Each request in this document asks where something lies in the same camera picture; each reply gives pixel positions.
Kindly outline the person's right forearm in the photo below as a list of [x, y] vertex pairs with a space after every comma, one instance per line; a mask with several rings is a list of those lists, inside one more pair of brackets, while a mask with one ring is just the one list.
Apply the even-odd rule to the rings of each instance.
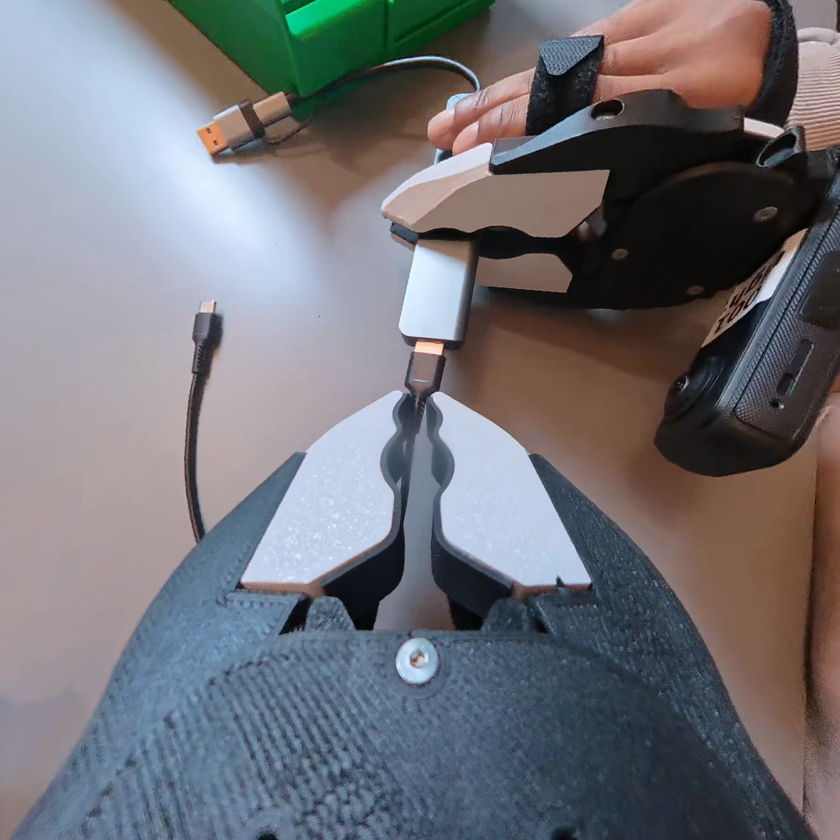
[[808, 151], [839, 144], [839, 34], [809, 27], [797, 32], [799, 70], [786, 127], [801, 127]]

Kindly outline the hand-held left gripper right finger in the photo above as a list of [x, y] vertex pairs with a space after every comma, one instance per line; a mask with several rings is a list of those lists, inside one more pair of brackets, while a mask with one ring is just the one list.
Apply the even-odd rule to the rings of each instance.
[[508, 598], [587, 592], [592, 578], [532, 458], [502, 427], [436, 393], [427, 400], [432, 572], [457, 613], [485, 620]]

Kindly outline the grey usb hub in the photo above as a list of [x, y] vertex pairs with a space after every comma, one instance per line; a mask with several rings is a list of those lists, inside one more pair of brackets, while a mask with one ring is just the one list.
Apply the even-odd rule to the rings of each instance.
[[447, 350], [463, 345], [478, 258], [471, 239], [417, 240], [398, 323], [406, 343], [441, 343]]

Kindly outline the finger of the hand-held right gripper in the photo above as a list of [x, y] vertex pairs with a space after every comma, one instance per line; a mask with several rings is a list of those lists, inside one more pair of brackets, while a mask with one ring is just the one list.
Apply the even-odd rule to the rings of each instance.
[[492, 174], [490, 157], [490, 144], [484, 143], [428, 166], [384, 200], [382, 215], [420, 235], [510, 228], [535, 238], [561, 238], [600, 205], [610, 174]]
[[483, 287], [565, 293], [577, 266], [573, 237], [534, 237], [516, 229], [487, 229], [479, 236], [476, 280]]

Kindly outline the green plastic bin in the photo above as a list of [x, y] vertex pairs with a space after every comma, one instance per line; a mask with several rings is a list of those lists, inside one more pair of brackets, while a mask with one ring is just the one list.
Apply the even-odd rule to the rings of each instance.
[[172, 1], [171, 5], [269, 93], [220, 112], [201, 130], [212, 153], [264, 135], [363, 80], [397, 71], [441, 70], [480, 89], [455, 59], [420, 48], [487, 10], [490, 1]]

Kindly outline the person's right hand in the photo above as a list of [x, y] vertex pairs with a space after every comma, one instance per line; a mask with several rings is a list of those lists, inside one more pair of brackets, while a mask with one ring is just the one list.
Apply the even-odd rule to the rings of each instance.
[[[594, 99], [671, 90], [692, 108], [748, 109], [763, 84], [772, 12], [764, 2], [636, 1], [577, 35], [601, 35]], [[499, 80], [436, 114], [427, 137], [453, 154], [526, 133], [534, 70]]]

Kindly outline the person's beige hoodie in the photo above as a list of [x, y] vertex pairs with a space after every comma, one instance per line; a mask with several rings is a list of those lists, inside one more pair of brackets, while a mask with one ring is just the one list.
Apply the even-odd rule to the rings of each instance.
[[803, 808], [813, 832], [839, 838], [839, 393], [817, 429], [813, 562], [805, 664]]

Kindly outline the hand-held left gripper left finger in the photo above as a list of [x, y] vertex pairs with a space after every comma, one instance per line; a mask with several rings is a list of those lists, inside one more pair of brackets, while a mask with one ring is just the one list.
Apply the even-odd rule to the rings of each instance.
[[294, 475], [239, 583], [338, 599], [373, 624], [404, 571], [405, 445], [413, 400], [390, 392], [294, 459]]

